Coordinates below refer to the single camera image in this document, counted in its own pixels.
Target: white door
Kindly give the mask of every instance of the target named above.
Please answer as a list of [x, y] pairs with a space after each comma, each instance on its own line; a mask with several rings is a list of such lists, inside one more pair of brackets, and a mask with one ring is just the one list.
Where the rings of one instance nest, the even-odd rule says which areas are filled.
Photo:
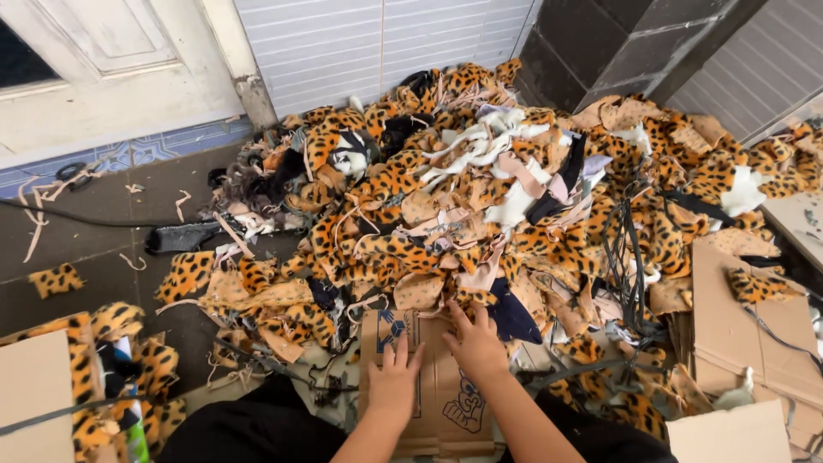
[[0, 88], [0, 168], [243, 114], [199, 1], [0, 0], [58, 76]]

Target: dark gray pillar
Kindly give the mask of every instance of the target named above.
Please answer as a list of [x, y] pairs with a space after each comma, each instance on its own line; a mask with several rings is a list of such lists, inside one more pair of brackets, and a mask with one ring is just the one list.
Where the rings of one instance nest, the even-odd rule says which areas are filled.
[[532, 103], [569, 112], [648, 93], [736, 1], [543, 0], [518, 86]]

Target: person's left hand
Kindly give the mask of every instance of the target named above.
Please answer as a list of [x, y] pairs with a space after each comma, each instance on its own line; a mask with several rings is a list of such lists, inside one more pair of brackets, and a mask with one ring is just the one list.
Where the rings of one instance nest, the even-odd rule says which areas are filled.
[[400, 334], [398, 352], [391, 344], [383, 351], [383, 368], [369, 362], [369, 407], [366, 413], [378, 415], [387, 425], [395, 425], [398, 432], [406, 427], [414, 411], [417, 373], [423, 364], [425, 343], [417, 347], [408, 362], [409, 341], [405, 331]]

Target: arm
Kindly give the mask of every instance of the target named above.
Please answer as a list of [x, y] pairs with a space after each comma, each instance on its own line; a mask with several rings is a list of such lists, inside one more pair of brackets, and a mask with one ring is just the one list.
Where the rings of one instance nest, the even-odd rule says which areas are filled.
[[451, 334], [444, 334], [444, 340], [491, 406], [514, 460], [585, 463], [509, 372], [506, 351], [497, 339], [497, 324], [489, 319], [486, 308], [474, 306], [475, 325], [457, 303], [449, 301], [449, 308], [463, 343]]
[[398, 341], [397, 356], [392, 346], [387, 345], [383, 369], [373, 362], [369, 364], [369, 408], [331, 463], [388, 462], [412, 418], [415, 378], [423, 364], [424, 347], [420, 344], [407, 366], [409, 343], [404, 331]]

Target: black pants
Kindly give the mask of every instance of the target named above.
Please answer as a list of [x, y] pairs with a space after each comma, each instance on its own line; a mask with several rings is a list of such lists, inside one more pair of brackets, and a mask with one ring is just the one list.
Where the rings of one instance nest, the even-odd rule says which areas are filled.
[[[548, 391], [535, 401], [588, 463], [677, 463], [663, 444], [637, 429], [577, 413]], [[326, 463], [345, 440], [343, 431], [309, 413], [290, 379], [271, 375], [239, 400], [194, 412], [157, 461]], [[500, 462], [511, 461], [506, 450]]]

